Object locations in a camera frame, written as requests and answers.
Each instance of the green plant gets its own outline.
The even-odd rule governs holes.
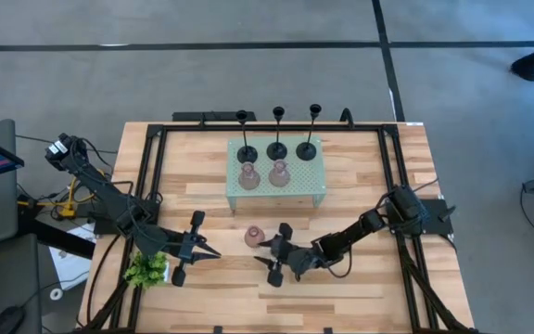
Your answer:
[[[125,279],[133,286],[147,289],[164,280],[165,270],[166,256],[163,253],[144,257],[141,252],[138,252],[125,273]]]

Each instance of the wooden tabletop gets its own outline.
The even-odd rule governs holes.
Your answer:
[[[147,123],[125,124],[113,180],[137,179]],[[399,124],[402,152],[412,186],[436,178],[434,163],[422,125]],[[248,135],[273,135],[250,133]],[[269,257],[268,249],[246,246],[243,236],[257,225],[272,238],[280,223],[294,228],[292,241],[300,246],[330,232],[343,230],[375,206],[387,191],[375,133],[319,133],[323,139],[327,195],[320,208],[312,199],[240,199],[236,212],[225,197],[226,145],[231,132],[169,133],[160,178],[159,225],[188,230],[195,210],[206,213],[200,233],[222,253],[221,260],[202,261],[186,268],[184,287],[153,287],[142,295],[138,332],[410,332],[395,238],[388,231],[370,235],[353,247],[353,268],[344,279],[326,270],[311,270],[296,282],[285,268],[284,284],[271,287],[264,264],[253,255]],[[154,143],[153,168],[156,146]],[[392,142],[391,164],[399,180]],[[146,181],[149,190],[151,173]],[[418,192],[421,198],[439,194],[435,184]],[[90,277],[83,296],[80,321],[85,322],[87,291],[103,252],[112,237],[97,241]],[[454,249],[442,238],[423,236],[427,269],[439,297],[462,323],[473,326]],[[96,282],[93,313],[117,284],[124,240],[121,238],[105,261]],[[177,262],[170,258],[171,267]],[[333,269],[346,271],[348,257]],[[121,323],[126,325],[131,290],[124,299]],[[421,323],[426,326],[423,297],[416,288]]]

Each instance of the gray floor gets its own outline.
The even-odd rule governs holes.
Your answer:
[[[393,41],[534,40],[534,2],[384,0]],[[0,45],[291,40],[375,41],[370,1],[0,0]],[[393,50],[407,121],[424,122],[453,223],[476,325],[534,333],[534,230],[518,206],[534,178],[534,83],[508,72],[533,49]],[[237,110],[288,120],[348,107],[360,121],[393,120],[378,49],[0,52],[0,119],[18,133],[68,132],[116,149],[127,121],[167,121],[174,111]],[[33,194],[69,176],[45,145],[19,139],[19,181]],[[525,197],[534,221],[534,196]],[[55,281],[43,252],[43,284]],[[68,330],[83,288],[43,299],[44,323]]]

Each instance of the pink vase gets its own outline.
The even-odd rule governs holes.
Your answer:
[[[255,166],[252,162],[245,162],[242,164],[242,172],[238,176],[238,184],[245,190],[252,190],[259,186],[261,177],[259,173],[255,171]]]
[[[269,182],[274,186],[285,186],[289,182],[289,172],[287,163],[283,160],[276,160],[273,169],[269,172]]]

